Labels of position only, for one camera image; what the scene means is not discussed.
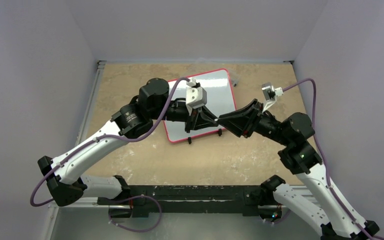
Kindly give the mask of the red framed whiteboard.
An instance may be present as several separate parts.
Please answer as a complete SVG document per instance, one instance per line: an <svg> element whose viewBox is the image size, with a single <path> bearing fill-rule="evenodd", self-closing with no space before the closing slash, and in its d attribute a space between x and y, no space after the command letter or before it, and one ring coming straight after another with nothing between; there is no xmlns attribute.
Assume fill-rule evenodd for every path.
<svg viewBox="0 0 384 240"><path fill-rule="evenodd" d="M235 111L236 101L233 92L233 86L230 80L230 74L227 69L220 68L212 71L202 72L188 76L195 80L207 92L207 104L205 105L217 117ZM185 132L185 124L177 121L164 121L164 128L167 139L170 143L188 141L205 135L217 134L224 130L222 126L209 127L200 130Z"/></svg>

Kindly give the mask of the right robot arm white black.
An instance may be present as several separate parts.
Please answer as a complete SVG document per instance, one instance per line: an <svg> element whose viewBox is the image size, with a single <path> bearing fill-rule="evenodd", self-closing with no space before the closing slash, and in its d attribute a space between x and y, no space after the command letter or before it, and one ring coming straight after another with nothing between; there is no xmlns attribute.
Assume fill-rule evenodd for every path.
<svg viewBox="0 0 384 240"><path fill-rule="evenodd" d="M374 239L380 227L362 217L336 189L327 168L308 139L315 134L308 115L296 112L278 121L254 99L247 106L223 115L217 123L237 137L258 133L285 148L278 152L282 164L311 192L309 201L278 176L266 180L260 196L268 204L275 201L307 222L322 240Z"/></svg>

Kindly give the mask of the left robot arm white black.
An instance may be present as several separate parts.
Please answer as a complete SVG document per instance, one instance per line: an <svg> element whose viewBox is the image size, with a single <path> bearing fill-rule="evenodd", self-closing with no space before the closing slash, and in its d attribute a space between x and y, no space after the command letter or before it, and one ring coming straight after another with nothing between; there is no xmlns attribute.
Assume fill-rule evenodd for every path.
<svg viewBox="0 0 384 240"><path fill-rule="evenodd" d="M185 78L185 82L185 97L174 98L176 85L170 86L162 78L148 80L129 104L92 136L60 156L40 158L41 182L46 184L51 200L60 207L87 197L122 205L128 201L129 191L121 176L89 176L86 170L111 152L144 140L163 120L183 122L186 132L215 127L216 116L206 108L206 90L194 79Z"/></svg>

